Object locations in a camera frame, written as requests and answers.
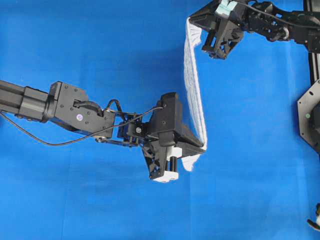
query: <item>blue surface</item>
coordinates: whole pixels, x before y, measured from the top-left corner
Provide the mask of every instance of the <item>blue surface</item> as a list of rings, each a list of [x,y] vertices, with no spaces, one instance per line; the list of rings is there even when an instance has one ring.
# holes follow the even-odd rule
[[[3,0],[0,78],[44,91],[63,81],[128,112],[166,92],[185,99],[185,20],[206,3]],[[0,119],[0,239],[319,239],[306,224],[320,200],[319,157],[299,137],[296,109],[307,51],[246,34],[227,61],[200,47],[196,56],[208,151],[192,173],[179,163],[170,184],[148,180],[140,149],[47,147]],[[77,137],[17,122],[50,142]]]

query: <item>robotic arm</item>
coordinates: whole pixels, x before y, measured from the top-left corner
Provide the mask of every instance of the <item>robotic arm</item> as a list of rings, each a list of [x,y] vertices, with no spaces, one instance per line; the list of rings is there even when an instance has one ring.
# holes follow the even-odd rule
[[[112,103],[116,104],[117,111],[110,108]],[[183,106],[175,92],[162,95],[156,107],[143,114],[136,114],[122,112],[115,99],[105,109],[101,109],[98,104],[89,101],[84,90],[60,81],[52,84],[49,93],[46,93],[0,80],[0,117],[32,138],[54,147],[76,143],[89,137],[95,138],[97,143],[140,146],[149,178],[162,183],[179,178],[178,159],[204,152],[203,144],[183,124],[182,111]],[[150,121],[143,122],[143,116],[150,112],[153,112]],[[51,144],[28,133],[4,113],[39,123],[50,121],[67,131],[85,136]],[[122,118],[122,122],[114,125],[117,117]],[[117,137],[122,141],[112,139],[115,127],[118,127]]]
[[[244,32],[258,33],[270,42],[294,40],[311,53],[320,53],[320,12],[283,11],[270,1],[213,0],[189,18],[208,32],[202,50],[225,60],[243,39]]]

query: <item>white cloth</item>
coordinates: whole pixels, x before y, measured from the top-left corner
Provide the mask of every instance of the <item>white cloth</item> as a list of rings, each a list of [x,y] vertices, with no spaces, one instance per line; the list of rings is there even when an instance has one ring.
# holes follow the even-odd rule
[[[320,216],[318,216],[318,217],[316,218],[316,224],[318,224],[318,225],[320,226]]]
[[[201,28],[189,23],[189,18],[186,20],[186,38],[184,44],[184,84],[196,133],[200,141],[204,144],[203,149],[207,150],[207,129],[195,57],[195,47],[201,43],[201,32]],[[199,157],[200,155],[184,157],[182,159],[183,167],[187,171],[191,171],[194,163]]]

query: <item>black wire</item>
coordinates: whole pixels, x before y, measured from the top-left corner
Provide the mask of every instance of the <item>black wire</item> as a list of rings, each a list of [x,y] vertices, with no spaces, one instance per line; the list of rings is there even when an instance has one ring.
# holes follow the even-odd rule
[[[122,118],[123,121],[126,121],[125,115],[122,112],[121,106],[120,106],[120,102],[117,99],[112,99],[109,101],[108,105],[106,106],[106,110],[109,110],[111,107],[111,104],[115,103],[116,105],[116,109],[118,110],[118,112],[120,113],[120,117]]]
[[[143,114],[141,115],[138,115],[132,119],[130,119],[129,121],[125,122],[125,123],[122,123],[122,124],[118,124],[118,125],[113,125],[113,126],[110,126],[110,127],[107,127],[103,130],[100,130],[100,131],[97,131],[97,132],[94,132],[90,135],[87,135],[87,136],[84,136],[84,137],[81,137],[81,138],[78,138],[76,140],[72,140],[72,141],[67,141],[67,142],[63,142],[63,143],[48,143],[46,141],[43,141],[39,138],[37,138],[36,136],[32,135],[30,132],[28,132],[27,130],[25,130],[24,128],[20,127],[18,124],[16,124],[14,121],[12,121],[10,118],[8,118],[6,115],[4,115],[1,111],[0,111],[0,117],[3,117],[5,120],[7,120],[9,123],[11,123],[13,126],[15,126],[17,129],[19,129],[20,131],[24,132],[25,134],[27,134],[28,136],[30,136],[31,138],[33,138],[34,140],[38,141],[39,143],[42,143],[44,145],[47,145],[47,146],[51,146],[51,147],[60,147],[60,146],[65,146],[65,145],[69,145],[69,144],[74,144],[74,143],[77,143],[77,142],[80,142],[80,141],[83,141],[89,137],[92,137],[92,136],[95,136],[95,135],[98,135],[98,134],[101,134],[105,131],[108,131],[110,129],[114,129],[114,128],[118,128],[118,127],[123,127],[123,126],[126,126],[128,125],[129,123],[132,123],[134,122],[135,120],[153,112],[154,110],[157,110],[157,109],[163,109],[162,106],[156,106],[156,107],[153,107],[151,108],[150,110],[144,112]]]
[[[249,4],[246,4],[246,3],[243,3],[243,2],[239,2],[237,0],[231,0],[231,2],[236,2],[236,3],[240,4],[240,5],[246,6],[248,9],[254,10],[254,11],[258,12],[258,13],[264,14],[264,15],[269,16],[271,18],[277,19],[280,22],[283,22],[283,23],[288,24],[288,25],[295,26],[297,28],[320,29],[320,26],[317,27],[317,26],[300,25],[300,24],[295,24],[293,22],[289,22],[289,21],[283,20],[281,18],[278,18],[277,16],[274,16],[274,15],[272,15],[270,13],[265,12],[265,11],[261,11],[259,9],[256,9],[253,6],[250,6]]]
[[[97,110],[97,113],[100,117],[103,116],[101,107],[93,101],[79,101],[79,102],[75,102],[73,106],[76,108],[79,108],[82,106],[91,106]]]

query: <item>screw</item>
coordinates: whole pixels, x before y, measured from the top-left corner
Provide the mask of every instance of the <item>screw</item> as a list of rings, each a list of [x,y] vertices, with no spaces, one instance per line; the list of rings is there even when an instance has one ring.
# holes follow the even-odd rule
[[[141,130],[140,127],[137,127],[137,128],[135,129],[135,132],[136,132],[137,134],[140,134],[140,133],[142,132],[142,130]]]
[[[78,114],[78,115],[76,116],[76,119],[77,119],[78,121],[82,121],[82,120],[84,119],[84,116],[82,116],[81,114]]]

